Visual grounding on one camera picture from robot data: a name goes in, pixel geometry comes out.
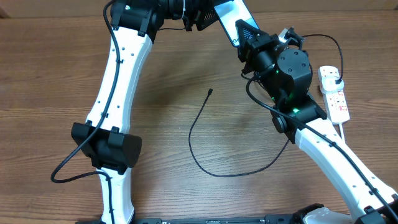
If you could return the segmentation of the blue Galaxy smartphone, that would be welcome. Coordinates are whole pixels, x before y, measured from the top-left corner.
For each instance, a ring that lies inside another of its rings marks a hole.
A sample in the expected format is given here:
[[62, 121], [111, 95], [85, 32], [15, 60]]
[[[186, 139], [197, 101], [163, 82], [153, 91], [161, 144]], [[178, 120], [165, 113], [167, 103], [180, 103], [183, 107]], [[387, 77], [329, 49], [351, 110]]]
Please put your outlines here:
[[239, 46], [236, 21], [243, 20], [249, 25], [259, 28], [243, 0], [227, 1], [214, 7], [221, 26], [223, 27], [233, 47]]

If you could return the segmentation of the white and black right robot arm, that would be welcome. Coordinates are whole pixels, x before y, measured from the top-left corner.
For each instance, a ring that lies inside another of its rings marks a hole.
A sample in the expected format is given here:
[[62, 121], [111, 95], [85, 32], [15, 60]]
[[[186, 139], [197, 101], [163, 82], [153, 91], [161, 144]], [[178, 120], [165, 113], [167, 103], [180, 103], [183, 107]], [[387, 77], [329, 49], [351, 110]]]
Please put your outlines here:
[[313, 71], [293, 28], [268, 33], [235, 22], [238, 57], [252, 73], [246, 93], [268, 109], [279, 133], [305, 152], [342, 196], [355, 223], [397, 223], [397, 192], [378, 179], [336, 133], [309, 93]]

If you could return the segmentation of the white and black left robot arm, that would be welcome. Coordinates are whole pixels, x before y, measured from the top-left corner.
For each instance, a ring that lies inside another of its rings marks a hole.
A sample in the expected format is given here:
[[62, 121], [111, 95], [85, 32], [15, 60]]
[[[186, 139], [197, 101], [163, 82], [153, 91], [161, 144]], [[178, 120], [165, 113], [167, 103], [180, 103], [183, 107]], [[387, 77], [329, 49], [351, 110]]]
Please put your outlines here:
[[142, 139], [129, 133], [139, 75], [166, 19], [181, 19], [185, 30], [203, 30], [215, 21], [216, 1], [113, 1], [111, 44], [103, 81], [83, 124], [74, 123], [73, 140], [100, 177], [103, 214], [98, 223], [132, 223], [131, 172]]

